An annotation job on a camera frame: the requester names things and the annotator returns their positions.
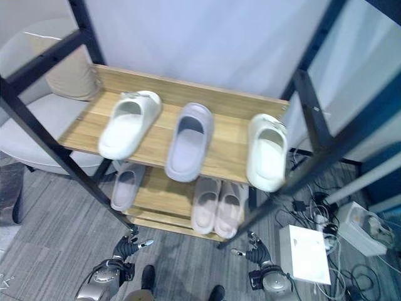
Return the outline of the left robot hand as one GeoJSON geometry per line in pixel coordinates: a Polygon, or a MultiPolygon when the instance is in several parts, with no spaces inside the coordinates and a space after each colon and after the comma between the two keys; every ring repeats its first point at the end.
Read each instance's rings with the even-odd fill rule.
{"type": "Polygon", "coordinates": [[[137,235],[138,228],[134,228],[130,229],[126,233],[126,235],[122,236],[120,241],[114,247],[112,258],[117,258],[121,261],[125,261],[129,256],[133,255],[137,251],[154,243],[153,239],[138,243],[137,235]]]}

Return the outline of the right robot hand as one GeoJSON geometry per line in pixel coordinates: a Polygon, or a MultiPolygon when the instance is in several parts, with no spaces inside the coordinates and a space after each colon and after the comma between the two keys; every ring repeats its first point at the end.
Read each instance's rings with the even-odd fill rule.
{"type": "Polygon", "coordinates": [[[272,264],[272,259],[267,246],[259,236],[253,231],[247,231],[249,244],[253,246],[251,250],[240,251],[236,248],[231,249],[231,253],[236,256],[243,256],[248,261],[257,264],[260,268],[272,264]]]}

